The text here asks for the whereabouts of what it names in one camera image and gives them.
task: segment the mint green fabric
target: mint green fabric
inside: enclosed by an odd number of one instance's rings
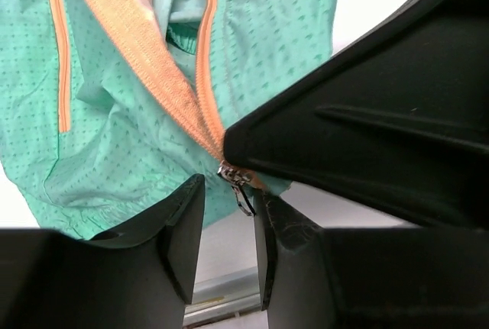
[[[191,82],[205,3],[154,0],[169,50]],[[83,0],[65,6],[71,130],[59,134],[48,0],[0,0],[0,159],[40,226],[90,238],[167,197],[194,173],[206,177],[205,226],[235,211],[231,188],[216,175],[218,162],[161,109]],[[334,6],[335,0],[219,0],[210,61],[226,127],[329,58]],[[267,181],[276,193],[288,185]]]

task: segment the white table surface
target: white table surface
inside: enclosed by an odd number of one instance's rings
[[[333,32],[334,51],[382,22],[406,0],[338,0]],[[393,226],[402,221],[294,183],[283,194],[291,205],[323,226]],[[25,200],[0,170],[0,228],[37,227]],[[240,211],[207,228],[202,233],[197,282],[214,279],[256,266],[253,221]]]

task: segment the zipper pull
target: zipper pull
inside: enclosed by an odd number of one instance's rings
[[[255,216],[257,213],[251,205],[243,188],[245,184],[248,184],[251,181],[251,174],[238,169],[233,169],[223,161],[221,162],[221,165],[219,165],[217,175],[221,176],[226,182],[231,184],[232,190],[236,195],[236,202],[238,203],[239,209],[241,209],[248,217]]]

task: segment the pocket zipper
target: pocket zipper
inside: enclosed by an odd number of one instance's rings
[[[70,41],[63,0],[49,0],[53,15],[58,48],[58,128],[60,133],[70,130]]]

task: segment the zipper teeth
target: zipper teeth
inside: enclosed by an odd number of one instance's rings
[[[199,105],[204,121],[220,154],[220,161],[224,160],[222,154],[224,141],[224,126],[221,122],[219,110],[212,90],[211,71],[209,63],[210,39],[212,20],[217,9],[217,0],[207,0],[206,9],[202,17],[199,30],[199,39],[196,51],[196,90]]]
[[[146,89],[188,135],[219,159],[196,96],[167,52],[152,10],[140,0],[85,1]],[[171,89],[162,84],[168,77],[176,84]]]
[[[68,24],[64,11],[63,0],[49,0],[53,15],[54,31],[58,47],[59,60],[59,93],[58,118],[59,131],[70,130],[70,41],[68,39]]]

